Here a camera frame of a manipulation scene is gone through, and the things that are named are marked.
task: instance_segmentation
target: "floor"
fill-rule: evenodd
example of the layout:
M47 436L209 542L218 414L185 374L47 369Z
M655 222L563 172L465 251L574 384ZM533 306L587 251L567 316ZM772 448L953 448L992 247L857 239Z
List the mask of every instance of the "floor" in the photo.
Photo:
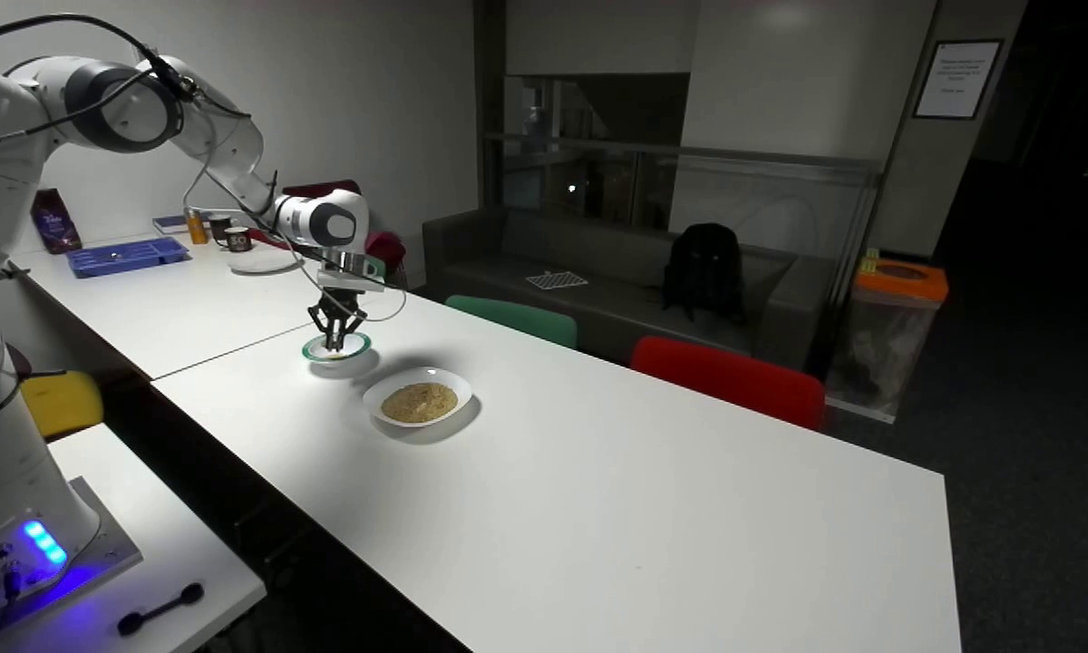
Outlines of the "floor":
M1088 653L1088 187L971 167L938 258L898 425L829 428L948 477L966 653Z

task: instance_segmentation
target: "white wall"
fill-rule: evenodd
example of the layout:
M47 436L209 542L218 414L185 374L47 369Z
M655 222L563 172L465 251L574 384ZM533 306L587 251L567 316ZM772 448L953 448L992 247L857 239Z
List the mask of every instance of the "white wall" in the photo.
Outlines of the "white wall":
M699 0L685 147L886 161L937 0Z
M0 0L0 22L85 13L185 57L266 135L266 167L288 181L357 179L375 217L409 242L421 222L480 207L471 0ZM0 71L29 55L135 63L91 27L0 40ZM60 150L59 187L91 242L138 235L175 213L197 162L175 147L145 155ZM47 306L0 285L0 325L40 364L69 364L73 337Z
M508 0L508 74L690 74L695 0Z

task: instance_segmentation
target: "framed picture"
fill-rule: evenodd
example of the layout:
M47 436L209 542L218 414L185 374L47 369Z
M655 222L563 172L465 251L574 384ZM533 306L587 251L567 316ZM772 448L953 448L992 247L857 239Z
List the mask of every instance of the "framed picture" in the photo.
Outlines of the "framed picture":
M1002 40L942 40L920 83L915 117L971 119L989 83Z

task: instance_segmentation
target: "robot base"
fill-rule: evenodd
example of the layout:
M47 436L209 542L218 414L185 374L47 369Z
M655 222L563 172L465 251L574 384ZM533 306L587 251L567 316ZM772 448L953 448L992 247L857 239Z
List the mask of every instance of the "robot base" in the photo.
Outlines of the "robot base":
M12 614L0 611L0 620L6 620L5 634L29 626L33 618L40 618L47 611L77 603L79 594L93 592L99 584L105 584L116 572L140 563L138 543L121 530L121 522L99 501L99 494L85 478L73 478L69 488L73 488L73 494L85 497L86 508L93 508L103 516L103 526L99 526L93 542L73 558L73 565L65 570L60 580L14 603Z

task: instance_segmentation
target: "red chair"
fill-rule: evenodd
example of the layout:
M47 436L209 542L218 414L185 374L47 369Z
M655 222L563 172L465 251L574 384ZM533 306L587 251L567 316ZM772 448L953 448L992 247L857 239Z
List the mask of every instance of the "red chair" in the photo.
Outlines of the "red chair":
M648 333L630 350L630 369L800 428L820 431L826 425L826 390L778 364Z

